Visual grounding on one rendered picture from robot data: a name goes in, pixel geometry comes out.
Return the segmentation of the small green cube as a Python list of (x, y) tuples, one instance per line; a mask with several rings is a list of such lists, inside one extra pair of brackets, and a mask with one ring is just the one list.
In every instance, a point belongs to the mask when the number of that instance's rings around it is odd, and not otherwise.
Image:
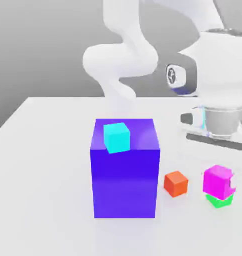
[(206, 199), (216, 208), (222, 208), (225, 206), (229, 206), (232, 204), (233, 201), (233, 194), (231, 196), (229, 196), (228, 198), (222, 200), (222, 199), (218, 199), (210, 194), (206, 194)]

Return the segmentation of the large purple box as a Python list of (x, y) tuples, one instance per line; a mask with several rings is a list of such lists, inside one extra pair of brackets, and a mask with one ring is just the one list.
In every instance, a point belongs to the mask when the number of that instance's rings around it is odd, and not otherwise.
[[(114, 123), (129, 129), (129, 151), (108, 153), (103, 127)], [(152, 119), (96, 119), (90, 162), (95, 218), (155, 217), (160, 145)]]

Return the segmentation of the small cyan cube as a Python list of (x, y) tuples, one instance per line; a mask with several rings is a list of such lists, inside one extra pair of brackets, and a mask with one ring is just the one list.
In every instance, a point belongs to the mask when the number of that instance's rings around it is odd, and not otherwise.
[(130, 137), (130, 131), (123, 122), (103, 126), (103, 140), (109, 154), (129, 151)]

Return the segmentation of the small orange cube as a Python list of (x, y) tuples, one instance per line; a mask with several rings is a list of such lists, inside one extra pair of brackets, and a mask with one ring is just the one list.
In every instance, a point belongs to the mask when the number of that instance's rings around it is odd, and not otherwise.
[(186, 194), (188, 179), (179, 171), (168, 173), (164, 177), (164, 189), (173, 198)]

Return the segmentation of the small magenta cube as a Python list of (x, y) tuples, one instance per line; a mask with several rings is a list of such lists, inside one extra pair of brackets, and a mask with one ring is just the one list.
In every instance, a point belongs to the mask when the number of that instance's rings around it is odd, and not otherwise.
[(235, 193), (236, 188), (231, 187), (231, 178), (234, 176), (230, 168), (214, 165), (204, 171), (203, 192), (225, 200)]

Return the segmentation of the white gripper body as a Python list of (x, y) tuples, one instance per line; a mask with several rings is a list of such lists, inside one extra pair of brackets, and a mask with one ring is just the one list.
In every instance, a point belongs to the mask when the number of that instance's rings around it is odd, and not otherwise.
[(242, 128), (232, 137), (215, 137), (205, 129), (182, 126), (182, 151), (213, 160), (242, 160)]

